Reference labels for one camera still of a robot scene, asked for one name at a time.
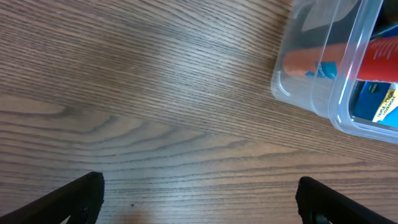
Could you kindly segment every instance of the black plastic part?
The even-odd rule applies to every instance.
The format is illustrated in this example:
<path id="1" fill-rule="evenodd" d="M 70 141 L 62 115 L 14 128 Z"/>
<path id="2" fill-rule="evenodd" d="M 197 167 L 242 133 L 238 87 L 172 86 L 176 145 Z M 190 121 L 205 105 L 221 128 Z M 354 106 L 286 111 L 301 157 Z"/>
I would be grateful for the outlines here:
<path id="1" fill-rule="evenodd" d="M 303 224 L 396 224 L 311 177 L 302 177 L 296 193 Z"/>
<path id="2" fill-rule="evenodd" d="M 48 195 L 0 217 L 1 224 L 94 224 L 104 201 L 102 173 L 90 172 Z"/>

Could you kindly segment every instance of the table surface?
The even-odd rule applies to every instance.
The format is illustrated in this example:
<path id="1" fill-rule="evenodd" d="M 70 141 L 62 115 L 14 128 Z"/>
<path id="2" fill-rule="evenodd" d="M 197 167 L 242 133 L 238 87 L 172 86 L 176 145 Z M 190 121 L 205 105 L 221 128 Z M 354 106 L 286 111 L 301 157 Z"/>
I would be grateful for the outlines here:
<path id="1" fill-rule="evenodd" d="M 290 1 L 0 3 L 0 215 L 96 170 L 98 223 L 300 223 L 304 175 L 398 222 L 397 146 L 270 93 Z"/>

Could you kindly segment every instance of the wooden table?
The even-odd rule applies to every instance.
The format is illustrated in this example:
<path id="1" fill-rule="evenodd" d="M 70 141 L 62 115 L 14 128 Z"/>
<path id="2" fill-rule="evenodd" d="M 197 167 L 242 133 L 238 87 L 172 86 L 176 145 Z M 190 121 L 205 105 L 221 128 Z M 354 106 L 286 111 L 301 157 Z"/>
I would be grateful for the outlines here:
<path id="1" fill-rule="evenodd" d="M 0 0 L 0 214 L 91 170 L 98 223 L 300 223 L 312 176 L 398 222 L 397 146 L 274 100 L 277 0 Z"/>

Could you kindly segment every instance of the clear plastic container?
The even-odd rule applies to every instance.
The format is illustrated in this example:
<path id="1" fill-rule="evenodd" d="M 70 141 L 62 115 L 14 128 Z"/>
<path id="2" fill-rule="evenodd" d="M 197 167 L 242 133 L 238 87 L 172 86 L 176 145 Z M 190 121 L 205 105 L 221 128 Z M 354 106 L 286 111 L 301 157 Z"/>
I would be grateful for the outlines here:
<path id="1" fill-rule="evenodd" d="M 346 133 L 398 143 L 398 129 L 351 115 L 360 89 L 356 77 L 382 3 L 383 0 L 295 0 L 272 77 L 274 96 L 330 119 L 335 128 Z M 285 73 L 287 53 L 319 47 L 321 50 L 309 60 L 316 56 L 322 62 L 325 48 L 333 44 L 345 46 L 334 78 Z"/>

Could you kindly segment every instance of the yellow label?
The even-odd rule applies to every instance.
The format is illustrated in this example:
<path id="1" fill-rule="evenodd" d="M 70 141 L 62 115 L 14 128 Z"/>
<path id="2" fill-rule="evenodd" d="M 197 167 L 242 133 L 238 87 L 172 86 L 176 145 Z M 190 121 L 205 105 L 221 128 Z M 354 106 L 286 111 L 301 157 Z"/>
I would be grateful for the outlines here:
<path id="1" fill-rule="evenodd" d="M 389 90 L 383 102 L 380 104 L 377 113 L 374 115 L 373 122 L 384 120 L 384 118 L 398 106 L 398 91 Z"/>

